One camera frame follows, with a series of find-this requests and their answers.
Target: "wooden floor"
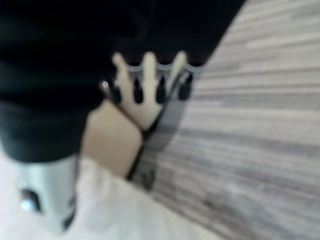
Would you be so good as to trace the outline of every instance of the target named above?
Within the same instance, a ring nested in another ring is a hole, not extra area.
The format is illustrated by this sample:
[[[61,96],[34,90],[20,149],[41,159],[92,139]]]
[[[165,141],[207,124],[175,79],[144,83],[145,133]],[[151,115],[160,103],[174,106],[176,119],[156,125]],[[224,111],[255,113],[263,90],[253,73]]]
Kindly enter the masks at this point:
[[[320,1],[248,1],[134,181],[226,240],[319,240]]]

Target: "black sleeve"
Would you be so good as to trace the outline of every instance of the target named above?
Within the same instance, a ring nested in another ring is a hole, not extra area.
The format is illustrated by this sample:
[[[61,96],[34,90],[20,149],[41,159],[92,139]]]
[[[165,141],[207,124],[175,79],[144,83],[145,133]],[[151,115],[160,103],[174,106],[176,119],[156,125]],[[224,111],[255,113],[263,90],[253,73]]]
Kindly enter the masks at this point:
[[[23,162],[76,153],[112,78],[111,56],[212,54],[244,0],[7,0],[0,3],[0,138]]]

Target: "gray wood grain floor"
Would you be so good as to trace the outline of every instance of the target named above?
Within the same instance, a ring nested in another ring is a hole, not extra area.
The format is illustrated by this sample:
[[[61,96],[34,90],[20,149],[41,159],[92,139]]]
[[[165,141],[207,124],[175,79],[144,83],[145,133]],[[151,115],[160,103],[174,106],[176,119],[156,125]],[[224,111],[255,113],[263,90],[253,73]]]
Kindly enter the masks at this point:
[[[320,1],[248,1],[134,181],[226,240],[320,239]]]

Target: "silver object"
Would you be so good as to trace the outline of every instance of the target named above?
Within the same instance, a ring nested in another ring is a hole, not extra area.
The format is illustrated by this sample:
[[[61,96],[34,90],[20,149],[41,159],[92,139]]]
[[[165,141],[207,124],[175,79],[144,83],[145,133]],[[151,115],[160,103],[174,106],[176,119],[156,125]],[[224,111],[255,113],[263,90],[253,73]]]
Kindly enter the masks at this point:
[[[78,155],[49,162],[12,162],[21,208],[40,213],[51,230],[64,232],[76,213]]]

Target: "white fabric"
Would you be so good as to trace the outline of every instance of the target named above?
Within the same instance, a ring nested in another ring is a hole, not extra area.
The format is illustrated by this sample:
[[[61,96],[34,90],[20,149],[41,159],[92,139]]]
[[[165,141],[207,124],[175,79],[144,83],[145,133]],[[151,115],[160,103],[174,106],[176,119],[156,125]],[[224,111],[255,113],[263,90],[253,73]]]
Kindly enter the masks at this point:
[[[78,208],[70,229],[57,236],[41,216],[23,212],[13,167],[0,156],[1,240],[220,240],[188,222],[90,159],[82,159]]]

